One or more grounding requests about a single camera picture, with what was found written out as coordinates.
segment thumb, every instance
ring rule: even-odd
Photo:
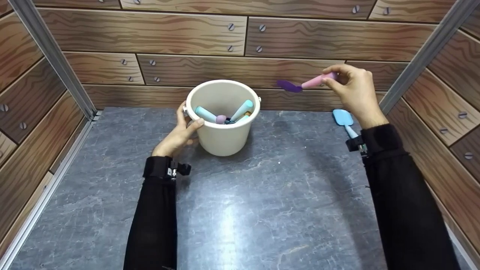
[[[195,122],[193,122],[191,125],[189,125],[185,130],[187,137],[190,138],[190,136],[192,136],[193,133],[195,133],[195,131],[197,131],[199,128],[204,126],[204,123],[205,123],[205,120],[203,120],[203,118],[200,118]]]
[[[322,83],[330,87],[330,89],[332,89],[338,95],[342,95],[344,92],[345,86],[332,78],[325,78],[322,80]]]

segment pink toy handle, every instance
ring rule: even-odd
[[[322,74],[320,76],[317,76],[317,77],[313,78],[312,80],[310,80],[308,82],[304,82],[303,84],[301,84],[301,87],[303,89],[305,89],[305,88],[319,86],[319,85],[322,84],[322,80],[324,78],[332,78],[332,79],[336,80],[337,74],[335,72],[330,72],[328,74]]]

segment wood grain pattern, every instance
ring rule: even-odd
[[[243,55],[246,17],[39,9],[62,50]],[[235,29],[228,30],[233,23]]]
[[[480,127],[475,128],[451,148],[458,160],[480,181]],[[471,159],[466,159],[465,154],[472,153]]]
[[[467,255],[470,257],[470,259],[472,259],[475,266],[477,266],[477,268],[480,268],[480,254],[475,250],[475,247],[472,245],[467,236],[463,233],[462,228],[460,228],[458,223],[454,220],[445,205],[440,201],[435,192],[433,192],[432,188],[428,185],[428,182],[427,186],[430,189],[430,192],[432,193],[433,198],[438,205],[438,208],[442,212],[445,223],[448,225],[457,240],[460,242]]]
[[[480,185],[401,99],[387,115],[405,149],[465,235],[480,250]]]
[[[17,148],[17,145],[10,140],[5,134],[0,132],[0,167],[7,160],[7,158]]]
[[[139,54],[138,60],[148,85],[197,86],[210,80],[229,79],[258,88],[278,88],[278,79],[301,84],[318,76],[324,68],[343,63],[333,60],[150,54]],[[156,62],[155,66],[150,64],[151,60]],[[156,82],[155,77],[159,77],[160,81]]]
[[[373,74],[373,83],[377,90],[390,89],[408,65],[407,63],[377,61],[347,61],[347,64],[370,71]]]
[[[206,12],[244,15],[366,19],[374,0],[121,0],[124,9],[149,9],[172,12]],[[357,13],[352,9],[360,6]]]
[[[8,3],[8,0],[0,0],[0,17],[11,10],[12,7]]]
[[[20,144],[64,91],[62,81],[44,58],[0,94],[0,104],[9,107],[7,112],[0,111],[0,126]],[[21,122],[26,123],[25,129],[20,128]]]
[[[0,19],[0,93],[42,57],[17,14]]]
[[[0,257],[2,257],[5,254],[5,251],[7,251],[8,246],[12,243],[14,240],[15,236],[19,232],[20,228],[22,227],[23,223],[25,220],[28,218],[28,215],[32,211],[32,209],[35,207],[35,204],[38,202],[40,199],[40,196],[42,196],[42,193],[44,189],[47,187],[47,185],[50,183],[50,181],[53,178],[53,174],[50,172],[47,172],[45,176],[43,177],[42,181],[40,184],[36,187],[35,191],[33,192],[32,196],[28,200],[27,204],[25,207],[22,209],[22,212],[20,212],[20,215],[18,218],[15,220],[13,223],[12,227],[8,230],[7,235],[5,238],[3,238],[0,241]]]
[[[467,20],[462,24],[462,29],[467,30],[473,34],[477,39],[480,39],[480,5],[470,14]]]
[[[192,87],[169,86],[105,86],[84,85],[99,110],[105,107],[177,108]],[[263,110],[331,111],[341,108],[338,96],[331,90],[305,90],[290,93],[279,89],[254,89],[262,97]],[[378,92],[378,100],[385,92]]]
[[[457,31],[428,68],[480,110],[480,41]]]
[[[35,6],[120,9],[118,0],[33,0]]]
[[[87,123],[88,123],[88,120],[85,117],[82,119],[82,121],[80,121],[77,128],[72,133],[72,135],[68,139],[67,143],[65,144],[65,146],[61,150],[60,154],[57,156],[57,158],[53,162],[52,166],[50,167],[50,172],[52,172],[53,174],[55,174],[57,172],[58,168],[60,167],[61,162],[65,159],[65,157],[68,154],[68,151],[70,151],[70,148],[72,148],[73,143],[78,138],[78,135],[80,134],[80,132],[82,132],[82,129],[84,128],[84,126]]]
[[[480,112],[425,69],[403,95],[408,104],[448,146],[480,124]],[[460,112],[468,113],[460,119]],[[441,128],[448,132],[442,134]]]
[[[84,114],[67,91],[0,169],[0,239],[12,226]]]
[[[259,26],[265,25],[264,32]],[[433,25],[251,17],[249,56],[410,61]]]
[[[133,53],[64,52],[83,84],[143,85],[144,79]]]
[[[378,0],[369,19],[438,23],[454,3],[455,0]],[[387,7],[390,13],[385,15]]]

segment light blue toy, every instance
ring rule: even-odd
[[[236,123],[242,122],[242,121],[247,120],[247,119],[248,119],[248,115],[244,115],[242,118],[240,118],[238,121],[236,121]]]
[[[352,118],[352,115],[348,111],[342,110],[342,109],[335,109],[335,110],[333,110],[333,118],[335,119],[335,122],[338,125],[342,125],[342,126],[345,127],[345,130],[347,131],[350,138],[353,139],[353,138],[359,136],[350,127],[351,125],[353,125],[353,118]]]
[[[236,122],[242,115],[244,115],[248,110],[251,110],[252,108],[253,102],[247,99],[230,119]]]
[[[214,115],[213,113],[207,111],[206,109],[204,109],[202,106],[198,106],[196,109],[195,109],[195,113],[200,116],[200,118],[203,118],[205,121],[209,121],[211,123],[215,123],[216,122],[216,115]]]

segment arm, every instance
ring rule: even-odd
[[[386,124],[361,134],[388,269],[459,270],[442,214],[395,128]]]
[[[153,150],[147,159],[144,183],[133,217],[125,251],[124,270],[177,268],[176,181],[165,175],[169,157],[178,155],[190,137],[204,124],[183,116],[183,102],[177,109],[177,126]]]
[[[442,215],[423,176],[378,106],[372,73],[333,65],[325,79],[362,127],[367,172],[389,270],[459,270]]]

